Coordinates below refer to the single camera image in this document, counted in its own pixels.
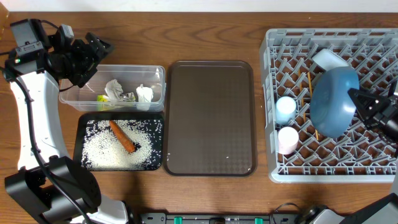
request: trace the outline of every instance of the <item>blue plate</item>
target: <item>blue plate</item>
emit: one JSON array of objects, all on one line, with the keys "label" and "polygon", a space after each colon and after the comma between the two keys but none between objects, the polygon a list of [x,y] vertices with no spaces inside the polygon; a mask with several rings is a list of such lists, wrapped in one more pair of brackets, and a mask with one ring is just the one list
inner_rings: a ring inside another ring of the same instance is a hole
[{"label": "blue plate", "polygon": [[347,130],[356,110],[350,88],[359,89],[358,75],[351,67],[337,67],[320,77],[310,104],[311,122],[319,133],[337,138]]}]

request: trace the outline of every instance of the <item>brown tray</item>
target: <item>brown tray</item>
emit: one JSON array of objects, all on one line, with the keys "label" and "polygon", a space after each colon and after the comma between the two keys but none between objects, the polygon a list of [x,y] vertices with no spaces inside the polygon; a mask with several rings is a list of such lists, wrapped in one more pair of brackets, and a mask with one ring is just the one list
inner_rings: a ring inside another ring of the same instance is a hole
[{"label": "brown tray", "polygon": [[172,175],[247,176],[257,166],[252,68],[179,61],[167,77],[164,167]]}]

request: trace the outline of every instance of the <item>gray rectangular tray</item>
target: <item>gray rectangular tray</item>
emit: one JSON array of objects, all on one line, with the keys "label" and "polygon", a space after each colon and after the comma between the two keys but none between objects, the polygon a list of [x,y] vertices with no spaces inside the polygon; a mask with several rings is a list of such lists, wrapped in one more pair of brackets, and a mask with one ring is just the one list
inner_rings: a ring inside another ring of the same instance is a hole
[{"label": "gray rectangular tray", "polygon": [[[397,170],[397,144],[387,145],[377,133],[365,130],[356,115],[339,138],[315,138],[307,72],[316,85],[323,70],[312,57],[325,48],[345,59],[356,70],[360,85],[373,93],[385,96],[391,83],[398,79],[398,29],[267,31],[259,53],[269,177],[283,183],[392,182]],[[275,102],[284,95],[297,102],[296,119],[289,126],[300,130],[296,153],[288,156],[278,154],[277,132],[281,126],[275,123]],[[304,113],[309,118],[306,122]]]},{"label": "gray rectangular tray", "polygon": [[167,172],[241,177],[253,173],[257,151],[250,65],[176,62],[167,81]]}]

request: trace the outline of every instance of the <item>carrot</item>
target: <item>carrot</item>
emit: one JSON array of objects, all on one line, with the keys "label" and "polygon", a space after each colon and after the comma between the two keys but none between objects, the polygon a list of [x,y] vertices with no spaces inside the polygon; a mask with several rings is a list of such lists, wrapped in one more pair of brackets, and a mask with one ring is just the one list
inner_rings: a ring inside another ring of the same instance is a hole
[{"label": "carrot", "polygon": [[127,137],[123,132],[123,130],[114,121],[109,121],[109,125],[111,126],[114,135],[116,135],[117,139],[125,148],[125,150],[127,150],[127,152],[134,152],[136,148],[130,141],[129,137]]}]

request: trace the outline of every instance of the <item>green tape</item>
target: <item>green tape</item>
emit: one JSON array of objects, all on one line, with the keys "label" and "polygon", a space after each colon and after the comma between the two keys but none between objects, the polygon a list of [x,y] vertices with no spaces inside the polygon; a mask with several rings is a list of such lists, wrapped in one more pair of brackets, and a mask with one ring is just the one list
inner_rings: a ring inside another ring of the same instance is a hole
[{"label": "green tape", "polygon": [[174,224],[182,224],[182,217],[174,217]]},{"label": "green tape", "polygon": [[255,218],[254,219],[254,224],[262,224],[262,218]]}]

